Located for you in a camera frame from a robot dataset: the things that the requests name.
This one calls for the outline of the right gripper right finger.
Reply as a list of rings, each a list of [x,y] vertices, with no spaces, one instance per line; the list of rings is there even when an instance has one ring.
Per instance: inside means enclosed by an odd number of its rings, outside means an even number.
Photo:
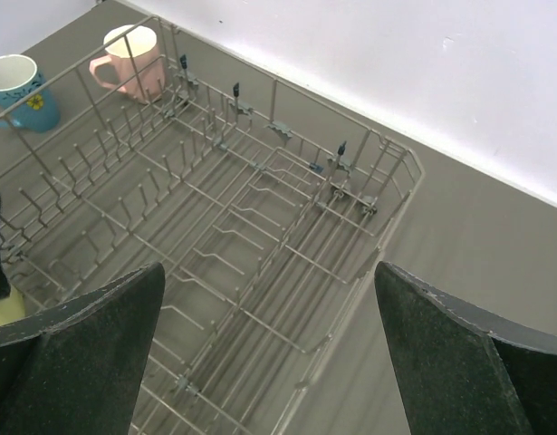
[[[557,434],[557,336],[381,261],[374,287],[413,434]]]

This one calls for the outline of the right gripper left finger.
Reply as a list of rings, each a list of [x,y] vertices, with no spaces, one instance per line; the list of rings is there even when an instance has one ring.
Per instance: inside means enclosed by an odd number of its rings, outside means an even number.
[[[126,434],[165,291],[154,262],[0,326],[0,434]]]

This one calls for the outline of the yellow mug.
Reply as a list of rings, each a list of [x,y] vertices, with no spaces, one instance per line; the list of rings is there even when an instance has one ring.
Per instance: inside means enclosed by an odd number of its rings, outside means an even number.
[[[22,294],[14,287],[8,297],[0,299],[0,326],[25,318],[25,306]]]

